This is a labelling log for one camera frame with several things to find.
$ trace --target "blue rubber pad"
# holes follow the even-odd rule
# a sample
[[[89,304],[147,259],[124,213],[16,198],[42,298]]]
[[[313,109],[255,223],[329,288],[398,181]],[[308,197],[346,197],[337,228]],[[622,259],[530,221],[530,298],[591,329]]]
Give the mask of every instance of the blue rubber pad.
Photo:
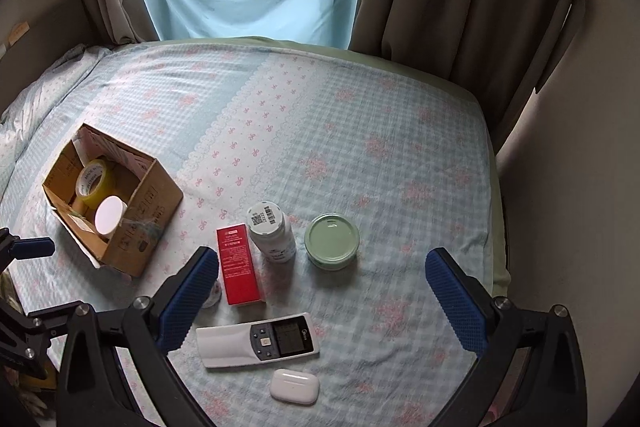
[[[207,248],[159,317],[156,346],[164,354],[182,346],[218,278],[218,254]]]
[[[424,272],[462,347],[481,357],[487,346],[486,325],[472,298],[436,250],[427,254]]]

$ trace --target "bed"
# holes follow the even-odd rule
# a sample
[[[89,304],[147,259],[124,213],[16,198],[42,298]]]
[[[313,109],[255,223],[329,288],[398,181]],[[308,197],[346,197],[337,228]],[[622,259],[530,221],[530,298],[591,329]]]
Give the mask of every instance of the bed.
[[[41,184],[83,122],[157,157],[184,192],[145,273],[95,269],[49,210]],[[207,370],[194,327],[170,354],[203,409],[224,425],[426,425],[474,356],[458,343],[424,279],[446,247],[504,295],[504,229],[494,156],[478,103],[437,77],[353,52],[268,39],[77,46],[25,89],[0,127],[0,224],[49,235],[49,259],[10,267],[25,311],[81,299],[98,311],[152,295],[215,230],[273,200],[290,216],[293,262],[254,252],[267,304],[223,301],[194,327],[310,312],[321,352],[290,369],[318,375],[308,408],[269,397],[277,365]],[[360,230],[357,261],[322,272],[304,230],[340,212]],[[49,349],[59,365],[63,341]],[[142,410],[161,424],[127,353]]]

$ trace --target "green lid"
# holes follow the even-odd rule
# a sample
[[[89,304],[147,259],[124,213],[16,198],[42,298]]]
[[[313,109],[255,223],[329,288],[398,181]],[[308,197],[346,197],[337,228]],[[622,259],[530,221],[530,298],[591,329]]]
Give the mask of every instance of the green lid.
[[[306,253],[313,264],[325,270],[347,266],[356,256],[359,243],[358,229],[340,214],[322,214],[306,227]]]

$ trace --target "red rectangular box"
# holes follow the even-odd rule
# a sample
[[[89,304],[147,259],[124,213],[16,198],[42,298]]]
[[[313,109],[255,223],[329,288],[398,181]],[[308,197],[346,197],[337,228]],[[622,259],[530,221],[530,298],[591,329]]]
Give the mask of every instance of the red rectangular box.
[[[234,225],[216,232],[226,301],[232,306],[261,301],[246,225]]]

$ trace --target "screw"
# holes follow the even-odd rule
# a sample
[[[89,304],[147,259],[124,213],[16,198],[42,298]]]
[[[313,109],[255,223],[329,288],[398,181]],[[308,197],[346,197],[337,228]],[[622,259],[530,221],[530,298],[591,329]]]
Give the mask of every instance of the screw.
[[[82,303],[76,308],[76,315],[80,317],[86,315],[89,312],[89,304]]]
[[[494,303],[499,310],[508,310],[511,308],[511,301],[507,297],[496,297]]]
[[[151,304],[151,299],[146,295],[133,299],[133,307],[137,310],[144,310],[149,306],[149,304]]]
[[[562,306],[562,304],[556,304],[556,306],[554,306],[554,313],[558,317],[566,317],[569,314],[567,309],[564,306]]]

